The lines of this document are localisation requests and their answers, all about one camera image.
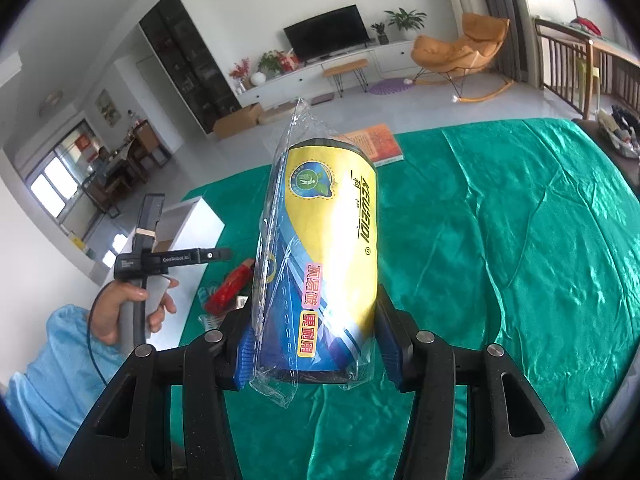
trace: round purple mat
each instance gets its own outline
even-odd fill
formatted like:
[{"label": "round purple mat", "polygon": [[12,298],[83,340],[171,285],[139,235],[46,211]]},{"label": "round purple mat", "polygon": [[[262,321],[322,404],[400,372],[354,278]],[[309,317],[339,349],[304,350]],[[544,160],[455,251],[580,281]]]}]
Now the round purple mat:
[{"label": "round purple mat", "polygon": [[404,92],[413,88],[414,85],[405,85],[404,77],[395,77],[392,79],[383,79],[370,86],[369,92],[373,95],[389,95]]}]

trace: light blue shirt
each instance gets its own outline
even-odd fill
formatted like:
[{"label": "light blue shirt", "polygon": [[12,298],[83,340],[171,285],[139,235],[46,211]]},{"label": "light blue shirt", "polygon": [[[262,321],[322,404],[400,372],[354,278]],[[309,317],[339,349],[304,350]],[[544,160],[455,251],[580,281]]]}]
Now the light blue shirt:
[{"label": "light blue shirt", "polygon": [[[58,466],[104,384],[89,358],[87,311],[67,305],[47,320],[47,343],[24,374],[9,380],[4,403],[43,457]],[[109,381],[124,358],[92,336],[95,361]]]}]

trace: orange book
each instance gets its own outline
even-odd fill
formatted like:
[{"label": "orange book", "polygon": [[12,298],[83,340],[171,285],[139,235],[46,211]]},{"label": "orange book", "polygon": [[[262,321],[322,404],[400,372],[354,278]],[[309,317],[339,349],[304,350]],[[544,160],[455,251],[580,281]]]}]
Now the orange book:
[{"label": "orange book", "polygon": [[376,124],[336,138],[358,146],[376,167],[404,160],[402,150],[386,124]]}]

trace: metal screw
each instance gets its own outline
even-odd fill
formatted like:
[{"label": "metal screw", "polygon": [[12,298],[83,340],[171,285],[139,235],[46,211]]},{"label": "metal screw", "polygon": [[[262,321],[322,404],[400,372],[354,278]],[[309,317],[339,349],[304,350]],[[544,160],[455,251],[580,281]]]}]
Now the metal screw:
[{"label": "metal screw", "polygon": [[204,335],[204,341],[207,343],[218,343],[222,341],[222,332],[220,332],[220,330],[209,330]]},{"label": "metal screw", "polygon": [[138,356],[138,357],[147,357],[149,354],[151,354],[151,345],[138,345],[136,346],[136,349],[134,350],[134,353]]},{"label": "metal screw", "polygon": [[420,330],[415,335],[415,338],[421,343],[433,343],[436,341],[436,336],[433,335],[433,332],[429,332],[428,330]]},{"label": "metal screw", "polygon": [[489,352],[489,355],[494,357],[502,357],[504,355],[504,348],[502,348],[498,343],[491,343],[486,351]]}]

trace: orange leather chair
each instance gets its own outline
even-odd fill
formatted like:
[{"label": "orange leather chair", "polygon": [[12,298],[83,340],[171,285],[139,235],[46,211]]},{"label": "orange leather chair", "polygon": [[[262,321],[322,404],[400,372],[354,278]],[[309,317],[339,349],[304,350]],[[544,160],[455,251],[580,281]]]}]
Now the orange leather chair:
[{"label": "orange leather chair", "polygon": [[416,84],[431,84],[418,80],[427,72],[435,72],[445,77],[456,90],[460,102],[480,102],[497,96],[505,91],[512,80],[496,92],[480,98],[463,98],[462,85],[460,88],[454,79],[466,77],[484,70],[500,50],[509,31],[509,20],[493,18],[466,12],[462,15],[462,30],[464,35],[453,43],[435,40],[427,36],[418,36],[414,43],[411,57],[422,67],[414,78]]}]

